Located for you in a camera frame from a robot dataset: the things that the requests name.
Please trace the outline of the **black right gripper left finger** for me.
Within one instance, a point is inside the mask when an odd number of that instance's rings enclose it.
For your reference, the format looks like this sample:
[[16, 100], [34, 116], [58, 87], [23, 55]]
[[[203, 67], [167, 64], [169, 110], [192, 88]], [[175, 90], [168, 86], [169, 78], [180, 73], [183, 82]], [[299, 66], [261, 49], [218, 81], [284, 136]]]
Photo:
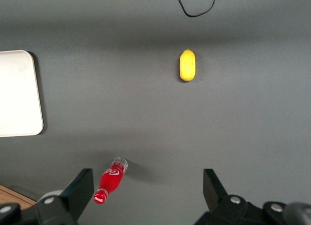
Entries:
[[39, 225], [76, 225], [94, 193], [93, 170], [82, 169], [61, 193], [49, 193], [36, 204]]

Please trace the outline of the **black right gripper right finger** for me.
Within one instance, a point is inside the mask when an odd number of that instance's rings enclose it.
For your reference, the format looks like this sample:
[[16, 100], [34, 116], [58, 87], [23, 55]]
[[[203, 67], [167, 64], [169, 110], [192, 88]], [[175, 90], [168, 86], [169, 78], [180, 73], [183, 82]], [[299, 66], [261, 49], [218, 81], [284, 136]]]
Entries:
[[197, 225], [264, 225], [262, 209], [229, 195], [213, 169], [204, 169], [203, 195], [208, 207]]

